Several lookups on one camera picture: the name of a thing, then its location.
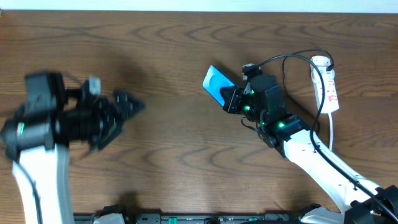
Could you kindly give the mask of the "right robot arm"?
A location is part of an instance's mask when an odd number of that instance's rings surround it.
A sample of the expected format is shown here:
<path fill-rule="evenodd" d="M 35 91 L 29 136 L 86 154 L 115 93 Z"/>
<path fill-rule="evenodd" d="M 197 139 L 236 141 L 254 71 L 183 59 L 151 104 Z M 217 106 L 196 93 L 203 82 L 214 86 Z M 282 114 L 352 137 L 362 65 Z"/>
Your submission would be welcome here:
<path fill-rule="evenodd" d="M 298 116 L 288 113 L 273 75 L 258 75 L 245 88 L 224 76 L 210 82 L 227 113 L 241 114 L 274 148 L 304 170 L 334 201 L 338 212 L 323 207 L 301 215 L 301 223 L 397 223 L 397 187 L 381 188 L 330 151 Z"/>

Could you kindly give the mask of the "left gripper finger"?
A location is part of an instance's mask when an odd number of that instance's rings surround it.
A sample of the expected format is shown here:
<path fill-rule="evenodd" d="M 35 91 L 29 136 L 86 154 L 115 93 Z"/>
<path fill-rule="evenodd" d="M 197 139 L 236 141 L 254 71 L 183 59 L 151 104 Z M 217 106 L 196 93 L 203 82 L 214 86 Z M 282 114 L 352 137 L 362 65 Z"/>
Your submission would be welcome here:
<path fill-rule="evenodd" d="M 98 150 L 102 151 L 108 144 L 115 140 L 123 131 L 122 125 L 114 125 L 98 143 Z"/>
<path fill-rule="evenodd" d="M 122 118 L 133 118 L 145 108 L 143 101 L 133 97 L 127 91 L 114 90 L 113 97 Z"/>

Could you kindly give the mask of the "blue Samsung Galaxy smartphone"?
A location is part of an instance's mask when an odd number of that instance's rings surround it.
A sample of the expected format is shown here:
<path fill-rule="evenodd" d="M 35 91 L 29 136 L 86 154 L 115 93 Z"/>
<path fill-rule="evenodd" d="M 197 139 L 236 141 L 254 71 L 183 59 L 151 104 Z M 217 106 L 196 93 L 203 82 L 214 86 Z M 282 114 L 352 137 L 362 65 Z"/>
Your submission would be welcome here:
<path fill-rule="evenodd" d="M 231 86 L 235 86 L 235 84 L 224 76 L 214 65 L 210 65 L 203 80 L 202 87 L 221 107 L 224 106 L 224 99 L 221 96 L 220 90 L 224 87 Z"/>

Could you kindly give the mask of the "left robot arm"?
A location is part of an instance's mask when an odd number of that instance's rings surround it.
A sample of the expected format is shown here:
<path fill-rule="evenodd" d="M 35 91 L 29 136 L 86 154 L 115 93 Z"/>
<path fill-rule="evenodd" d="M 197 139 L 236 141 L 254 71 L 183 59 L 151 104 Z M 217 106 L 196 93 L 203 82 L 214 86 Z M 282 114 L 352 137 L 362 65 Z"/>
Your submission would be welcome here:
<path fill-rule="evenodd" d="M 66 88 L 60 72 L 25 76 L 26 102 L 1 130 L 12 161 L 26 223 L 74 223 L 69 184 L 70 143 L 86 141 L 101 151 L 123 131 L 145 104 L 126 91 L 101 96 L 101 81 L 89 77 Z"/>

